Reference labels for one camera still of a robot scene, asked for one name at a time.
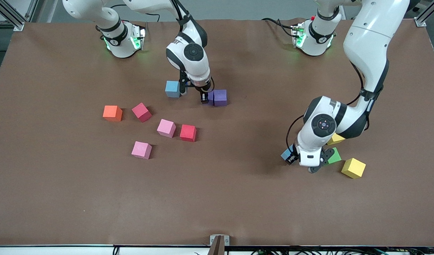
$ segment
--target round black button panel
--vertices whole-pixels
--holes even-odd
[[[204,57],[204,50],[199,44],[188,44],[184,48],[184,56],[191,61],[200,61]]]
[[[337,123],[332,116],[327,114],[319,114],[313,118],[311,122],[313,133],[319,137],[326,137],[333,134],[337,128]]]

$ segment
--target orange cube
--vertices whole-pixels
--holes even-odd
[[[123,116],[123,110],[119,108],[117,105],[106,105],[104,107],[104,117],[108,121],[121,121],[121,117]]]

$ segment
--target light pink cube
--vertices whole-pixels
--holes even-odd
[[[159,132],[160,135],[170,138],[173,137],[175,130],[175,123],[166,119],[161,119],[159,127],[157,127],[157,132]]]
[[[135,116],[137,116],[137,119],[139,119],[141,122],[147,121],[152,116],[152,114],[148,111],[148,109],[146,108],[146,106],[144,106],[143,103],[135,106],[132,111]]]
[[[149,159],[151,154],[151,145],[145,142],[135,142],[133,146],[132,155],[137,158]]]

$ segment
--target blue cube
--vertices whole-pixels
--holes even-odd
[[[227,103],[227,90],[215,89],[214,90],[214,106],[226,106]]]
[[[294,151],[294,150],[293,150],[293,146],[294,146],[294,144],[290,146],[290,149],[291,149],[292,151]],[[284,151],[284,152],[281,154],[281,158],[283,158],[283,160],[286,161],[286,160],[290,157],[290,155],[291,155],[290,150],[286,149],[286,151]]]
[[[165,93],[167,93],[167,97],[178,98],[181,95],[181,93],[179,92],[179,82],[167,81],[167,85],[165,86]]]
[[[214,105],[214,91],[211,91],[207,94],[207,100],[209,100],[206,105]]]

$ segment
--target red cube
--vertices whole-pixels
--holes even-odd
[[[183,141],[194,142],[196,137],[196,127],[191,125],[182,125],[179,137],[181,137],[181,140]]]

